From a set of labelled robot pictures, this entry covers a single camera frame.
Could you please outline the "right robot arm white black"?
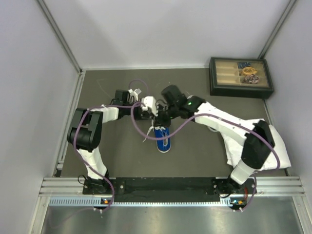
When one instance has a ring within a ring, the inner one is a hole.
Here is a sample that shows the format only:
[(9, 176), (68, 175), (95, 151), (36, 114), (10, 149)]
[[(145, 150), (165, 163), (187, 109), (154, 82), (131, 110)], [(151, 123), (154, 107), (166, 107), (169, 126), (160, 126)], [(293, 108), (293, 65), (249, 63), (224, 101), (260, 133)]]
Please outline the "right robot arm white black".
[(163, 105), (156, 100), (148, 105), (156, 126), (169, 126), (172, 119), (180, 117), (225, 134), (243, 147), (238, 164), (228, 176), (227, 192), (239, 193), (245, 188), (246, 180), (264, 165), (270, 154), (277, 156), (274, 137), (267, 122), (248, 123), (217, 109), (200, 97), (186, 97), (175, 85), (166, 87), (161, 94), (165, 99)]

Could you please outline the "white shoelace of sneaker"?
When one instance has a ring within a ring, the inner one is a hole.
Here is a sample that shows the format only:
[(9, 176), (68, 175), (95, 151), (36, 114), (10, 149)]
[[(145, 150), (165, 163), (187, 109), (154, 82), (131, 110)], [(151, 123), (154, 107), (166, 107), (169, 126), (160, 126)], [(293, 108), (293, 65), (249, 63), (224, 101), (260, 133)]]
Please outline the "white shoelace of sneaker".
[(158, 135), (156, 137), (164, 137), (165, 135), (165, 131), (166, 131), (166, 128), (165, 127), (155, 127), (155, 126), (151, 126), (148, 131), (147, 131), (147, 136), (150, 134), (151, 131), (154, 131), (154, 132), (157, 132)]

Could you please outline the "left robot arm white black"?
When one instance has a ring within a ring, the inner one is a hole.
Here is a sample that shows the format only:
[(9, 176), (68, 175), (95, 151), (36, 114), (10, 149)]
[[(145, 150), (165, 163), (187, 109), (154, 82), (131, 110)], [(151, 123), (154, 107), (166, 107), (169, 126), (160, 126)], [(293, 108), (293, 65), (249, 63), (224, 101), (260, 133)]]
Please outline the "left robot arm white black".
[(115, 98), (109, 105), (75, 110), (67, 141), (87, 169), (87, 175), (83, 177), (83, 194), (103, 195), (112, 191), (108, 169), (99, 151), (102, 126), (130, 115), (131, 106), (139, 101), (140, 93), (140, 89), (116, 90)]

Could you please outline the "blue sneaker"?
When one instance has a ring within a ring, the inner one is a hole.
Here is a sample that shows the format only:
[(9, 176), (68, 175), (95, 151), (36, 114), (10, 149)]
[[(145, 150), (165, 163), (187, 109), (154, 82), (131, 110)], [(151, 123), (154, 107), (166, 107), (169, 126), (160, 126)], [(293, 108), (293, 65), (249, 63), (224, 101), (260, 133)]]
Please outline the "blue sneaker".
[(157, 149), (161, 153), (166, 153), (171, 149), (171, 141), (170, 138), (161, 139), (163, 137), (167, 137), (170, 134), (168, 127), (155, 127), (154, 135), (158, 140), (156, 141)]

